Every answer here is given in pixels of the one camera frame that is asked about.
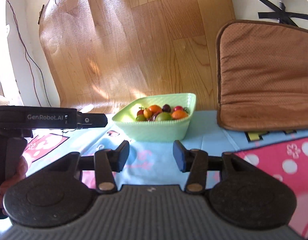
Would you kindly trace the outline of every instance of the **green basket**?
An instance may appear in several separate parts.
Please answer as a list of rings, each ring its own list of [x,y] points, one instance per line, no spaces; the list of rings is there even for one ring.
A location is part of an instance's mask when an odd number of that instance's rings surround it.
[[[187,107],[189,116],[180,120],[160,122],[136,122],[136,114],[140,107],[169,104]],[[196,95],[191,93],[150,96],[136,99],[124,107],[113,117],[113,122],[124,133],[136,141],[173,142],[182,140],[192,119],[196,107]]]

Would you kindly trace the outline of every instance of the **yellow-orange tomato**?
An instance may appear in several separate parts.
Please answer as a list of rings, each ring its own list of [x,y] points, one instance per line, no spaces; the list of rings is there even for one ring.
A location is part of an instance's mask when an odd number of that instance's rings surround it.
[[[183,110],[176,110],[172,113],[172,118],[175,120],[178,119],[182,119],[185,117],[188,117],[189,115],[187,114],[187,112],[183,111]]]
[[[158,105],[152,105],[147,109],[149,109],[153,114],[162,111],[162,108]]]
[[[143,115],[146,117],[146,118],[151,118],[153,113],[147,108],[144,110],[144,113]]]

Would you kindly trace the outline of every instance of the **wood grain vinyl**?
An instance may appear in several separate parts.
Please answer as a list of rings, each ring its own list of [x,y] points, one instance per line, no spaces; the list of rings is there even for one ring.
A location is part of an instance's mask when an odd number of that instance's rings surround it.
[[[231,0],[49,0],[39,37],[61,107],[115,113],[149,95],[192,92],[216,107],[215,38]]]

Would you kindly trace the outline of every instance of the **brown seat pad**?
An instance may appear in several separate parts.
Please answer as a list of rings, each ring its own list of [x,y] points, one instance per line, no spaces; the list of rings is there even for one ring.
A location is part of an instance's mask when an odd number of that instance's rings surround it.
[[[308,128],[308,30],[232,22],[220,31],[217,49],[220,126]]]

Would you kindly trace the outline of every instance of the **gray ribbed surface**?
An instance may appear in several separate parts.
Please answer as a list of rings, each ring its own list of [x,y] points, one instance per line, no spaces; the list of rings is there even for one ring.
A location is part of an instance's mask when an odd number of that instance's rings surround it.
[[[78,220],[54,229],[13,226],[0,240],[292,240],[288,226],[269,231],[236,228],[218,218],[201,196],[179,186],[123,186],[98,197]]]

